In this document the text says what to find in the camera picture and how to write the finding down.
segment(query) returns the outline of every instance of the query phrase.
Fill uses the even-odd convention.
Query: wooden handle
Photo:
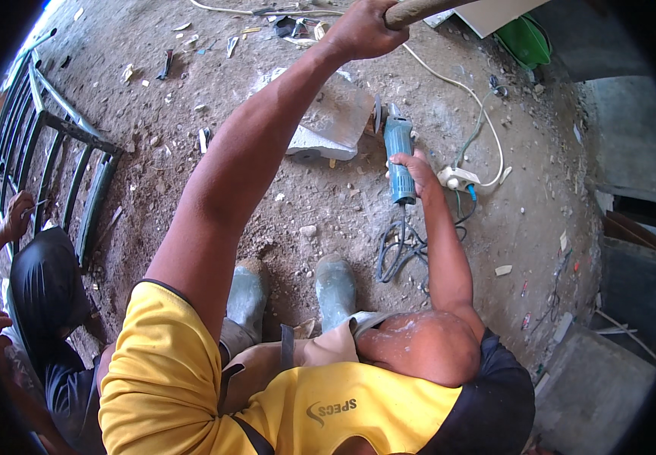
[[[386,27],[401,30],[414,22],[419,22],[432,14],[441,13],[473,0],[404,0],[392,6],[384,16]]]

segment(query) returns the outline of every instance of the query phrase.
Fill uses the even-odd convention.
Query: shirt sleeve
[[[136,285],[101,383],[108,453],[253,453],[238,424],[218,417],[220,365],[216,342],[183,298]]]

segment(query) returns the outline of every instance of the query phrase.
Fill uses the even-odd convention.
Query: yellow shirt
[[[219,416],[219,349],[194,309],[150,282],[131,294],[103,379],[98,419],[108,453],[256,453]],[[351,436],[377,453],[416,453],[462,391],[356,362],[280,373],[234,414],[275,453],[330,454]]]

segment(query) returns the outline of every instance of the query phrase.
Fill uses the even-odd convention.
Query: pants
[[[96,370],[65,341],[90,313],[75,251],[60,227],[37,234],[9,273],[14,327],[44,386],[52,421],[80,453],[103,453]]]

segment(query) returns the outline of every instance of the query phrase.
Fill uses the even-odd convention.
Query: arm
[[[416,182],[417,196],[424,206],[432,306],[465,321],[481,341],[485,324],[472,307],[472,272],[457,237],[442,185],[419,150],[413,157],[395,154],[391,161],[409,169]]]
[[[7,243],[19,240],[27,232],[29,225],[27,213],[32,207],[34,207],[34,198],[26,191],[20,191],[9,201],[6,218],[0,224],[0,251]]]
[[[358,0],[284,74],[234,110],[189,178],[146,278],[174,287],[219,340],[244,226],[277,173],[302,115],[323,83],[352,59],[406,41],[385,27],[394,0]]]
[[[5,349],[12,345],[12,340],[2,335],[2,329],[12,326],[9,315],[0,310],[0,378],[6,391],[14,402],[14,406],[22,416],[32,425],[39,435],[47,441],[47,451],[50,453],[76,453],[63,439],[50,412],[37,403],[27,392],[22,390],[11,378],[9,366],[6,362]]]

